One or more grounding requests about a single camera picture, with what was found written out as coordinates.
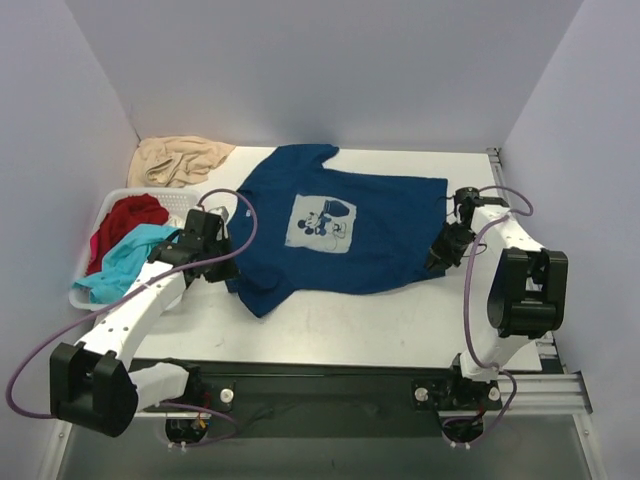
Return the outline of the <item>navy blue mickey t-shirt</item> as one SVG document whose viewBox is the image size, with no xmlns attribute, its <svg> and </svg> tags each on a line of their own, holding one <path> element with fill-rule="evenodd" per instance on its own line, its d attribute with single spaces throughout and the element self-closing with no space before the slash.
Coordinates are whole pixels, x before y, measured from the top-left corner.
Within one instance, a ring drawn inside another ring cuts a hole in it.
<svg viewBox="0 0 640 480">
<path fill-rule="evenodd" d="M 325 167 L 329 144 L 281 146 L 244 180 L 228 223 L 250 246 L 227 281 L 256 317 L 298 290 L 366 295 L 440 277 L 426 267 L 446 218 L 445 178 Z"/>
</svg>

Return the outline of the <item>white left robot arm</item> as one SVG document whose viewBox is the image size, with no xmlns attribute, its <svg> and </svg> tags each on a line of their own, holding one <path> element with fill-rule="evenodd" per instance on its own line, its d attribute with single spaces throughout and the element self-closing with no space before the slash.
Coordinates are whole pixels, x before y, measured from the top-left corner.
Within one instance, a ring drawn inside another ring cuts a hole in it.
<svg viewBox="0 0 640 480">
<path fill-rule="evenodd" d="M 61 343 L 51 353 L 51 414 L 117 437 L 136 413 L 165 401 L 182 412 L 202 406 L 205 393 L 198 366 L 164 359 L 131 371 L 131 362 L 157 320 L 194 280 L 217 283 L 237 273 L 226 240 L 196 249 L 171 242 L 159 245 L 99 324 L 75 344 Z"/>
</svg>

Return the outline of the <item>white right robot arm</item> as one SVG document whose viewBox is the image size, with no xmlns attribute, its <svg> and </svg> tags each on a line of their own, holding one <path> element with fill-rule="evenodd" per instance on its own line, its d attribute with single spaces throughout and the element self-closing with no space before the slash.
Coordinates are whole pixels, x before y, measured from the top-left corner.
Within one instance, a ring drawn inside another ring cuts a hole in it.
<svg viewBox="0 0 640 480">
<path fill-rule="evenodd" d="M 472 195 L 454 201 L 454 221 L 444 223 L 426 259 L 443 273 L 467 261 L 463 283 L 465 350 L 461 373 L 443 383 L 448 404 L 465 408 L 479 395 L 477 382 L 495 380 L 521 349 L 556 331 L 564 320 L 569 261 L 522 228 L 520 211 L 499 197 Z M 480 325 L 472 324 L 470 301 L 477 250 L 485 244 L 497 266 Z"/>
</svg>

